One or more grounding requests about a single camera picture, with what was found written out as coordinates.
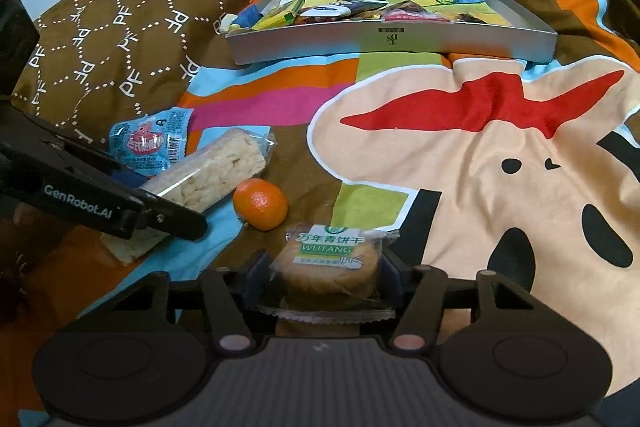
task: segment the black cartoon eye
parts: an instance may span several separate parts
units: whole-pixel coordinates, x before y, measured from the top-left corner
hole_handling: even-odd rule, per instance
[[[633,263],[631,249],[592,204],[582,209],[582,233],[591,250],[613,266],[627,268]]]
[[[522,162],[516,158],[507,158],[502,161],[502,170],[507,174],[515,174],[522,167]]]
[[[560,166],[551,161],[551,158],[547,158],[545,160],[545,169],[548,171],[552,171],[553,169],[559,169]]]

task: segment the silver tray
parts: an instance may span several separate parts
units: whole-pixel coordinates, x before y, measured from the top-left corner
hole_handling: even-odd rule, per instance
[[[520,58],[548,63],[558,34],[514,0],[484,0],[512,26],[482,23],[342,21],[229,34],[238,65],[281,58],[360,52],[436,52]],[[261,0],[260,12],[279,0]]]

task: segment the green patch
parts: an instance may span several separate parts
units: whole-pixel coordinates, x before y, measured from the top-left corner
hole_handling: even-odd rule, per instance
[[[338,247],[337,245],[305,245],[303,243],[300,247],[300,253],[351,255],[351,252],[353,252],[353,247]]]
[[[369,185],[345,185],[335,200],[332,227],[372,230],[396,222],[408,195]]]
[[[363,53],[358,62],[356,82],[401,66],[442,65],[442,57],[437,53],[374,52]]]

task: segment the bed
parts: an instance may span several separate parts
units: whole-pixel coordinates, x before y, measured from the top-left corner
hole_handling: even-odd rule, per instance
[[[14,104],[98,147],[113,123],[172,105],[193,109],[188,153],[229,127],[273,133],[264,178],[282,188],[290,213],[257,232],[226,200],[207,214],[203,240],[165,242],[127,267],[105,256],[97,233],[72,230],[31,269],[30,308],[3,328],[7,425],[45,418],[28,368],[56,328],[151,271],[192,279],[239,266],[257,248],[277,253],[300,222],[398,229],[394,251],[407,263],[452,277],[507,275],[605,346],[614,380],[598,414],[607,427],[638,424],[640,12],[631,0],[516,0],[558,32],[548,64],[390,52],[246,68],[214,22],[252,0],[142,1],[63,0],[38,17],[42,40]],[[176,11],[189,19],[179,32]],[[90,34],[80,49],[82,28]],[[159,39],[166,54],[148,59]],[[411,107],[428,110],[407,118]],[[182,320],[197,327],[197,317]],[[446,320],[454,329],[468,318]]]

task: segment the candy wrapper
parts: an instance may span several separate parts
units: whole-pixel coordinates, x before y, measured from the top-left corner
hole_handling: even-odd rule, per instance
[[[239,128],[187,156],[178,165],[161,172],[142,187],[196,212],[204,212],[230,194],[243,181],[266,167],[275,142],[273,136],[255,136]],[[100,239],[123,264],[140,258],[168,234],[141,229],[131,239],[102,234]]]
[[[449,19],[420,6],[413,1],[402,1],[382,10],[384,22],[450,22]]]
[[[151,177],[184,158],[193,109],[174,107],[117,123],[109,132],[109,153],[131,170]]]
[[[475,15],[471,15],[471,13],[459,13],[455,20],[456,22],[473,22],[475,24],[486,24],[485,21],[479,19]]]
[[[382,13],[379,10],[356,13],[356,15],[347,18],[349,21],[379,21],[380,19],[382,19]]]
[[[304,4],[305,0],[292,0],[282,6],[278,6],[255,23],[252,26],[252,30],[269,30],[292,25]]]
[[[394,310],[377,298],[376,287],[382,248],[396,238],[397,232],[324,225],[289,230],[272,265],[273,285],[258,309],[316,325],[393,318]]]

